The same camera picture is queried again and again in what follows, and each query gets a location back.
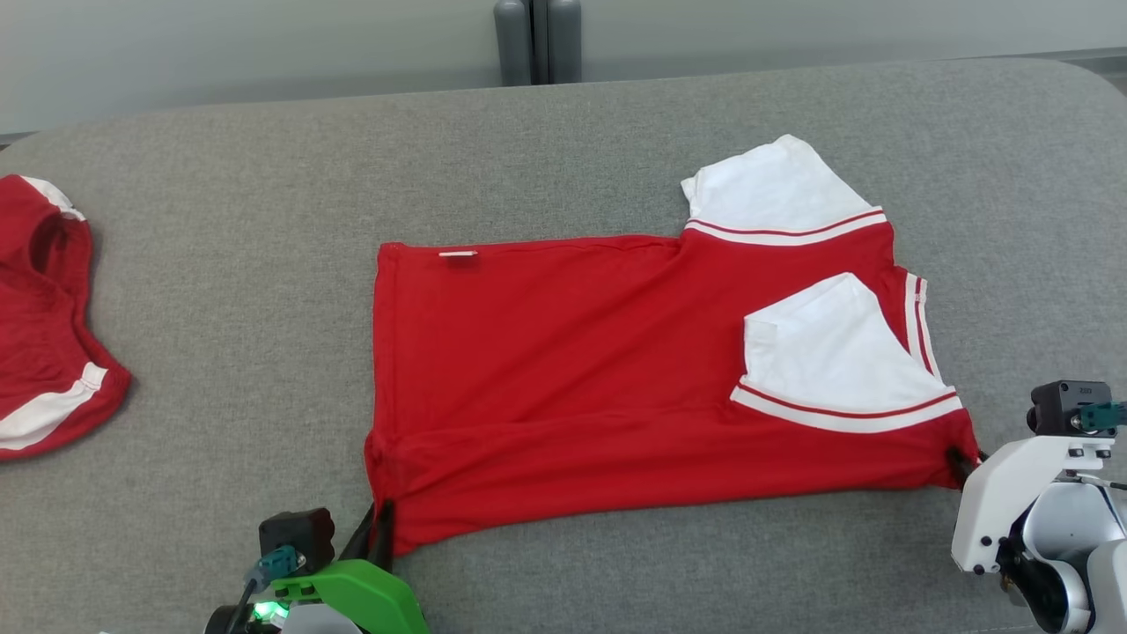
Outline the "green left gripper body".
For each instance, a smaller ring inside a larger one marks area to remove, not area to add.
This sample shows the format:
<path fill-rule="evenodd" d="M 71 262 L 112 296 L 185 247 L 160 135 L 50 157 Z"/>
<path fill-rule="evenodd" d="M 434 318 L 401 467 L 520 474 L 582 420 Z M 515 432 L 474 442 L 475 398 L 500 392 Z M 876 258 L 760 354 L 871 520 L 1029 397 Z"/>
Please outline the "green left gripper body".
<path fill-rule="evenodd" d="M 311 575 L 270 582 L 282 601 L 314 602 L 366 633 L 428 633 L 431 626 L 410 586 L 366 559 L 343 559 Z"/>

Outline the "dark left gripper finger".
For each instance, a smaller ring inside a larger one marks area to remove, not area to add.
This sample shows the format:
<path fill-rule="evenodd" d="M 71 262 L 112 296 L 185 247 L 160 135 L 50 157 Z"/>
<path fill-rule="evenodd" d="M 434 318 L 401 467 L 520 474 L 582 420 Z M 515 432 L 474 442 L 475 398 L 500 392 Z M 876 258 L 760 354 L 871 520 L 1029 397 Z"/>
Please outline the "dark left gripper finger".
<path fill-rule="evenodd" d="M 379 569 L 394 566 L 394 501 L 384 500 L 370 526 L 370 562 Z"/>
<path fill-rule="evenodd" d="M 345 546 L 343 546 L 341 554 L 339 559 L 367 559 L 370 550 L 370 536 L 372 530 L 372 523 L 374 519 L 375 509 L 374 504 L 369 506 L 369 510 L 364 514 L 364 517 L 358 523 L 356 529 L 350 534 L 350 538 Z"/>

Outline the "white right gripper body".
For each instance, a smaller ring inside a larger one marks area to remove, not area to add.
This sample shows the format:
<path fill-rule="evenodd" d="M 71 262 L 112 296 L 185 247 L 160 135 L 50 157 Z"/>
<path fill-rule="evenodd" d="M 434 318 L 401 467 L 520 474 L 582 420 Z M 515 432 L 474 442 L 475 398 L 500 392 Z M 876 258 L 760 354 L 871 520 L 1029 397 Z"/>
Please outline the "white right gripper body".
<path fill-rule="evenodd" d="M 1102 468 L 1112 438 L 1037 436 L 1006 443 L 962 484 L 951 555 L 962 572 L 999 572 L 999 539 L 1067 470 Z"/>

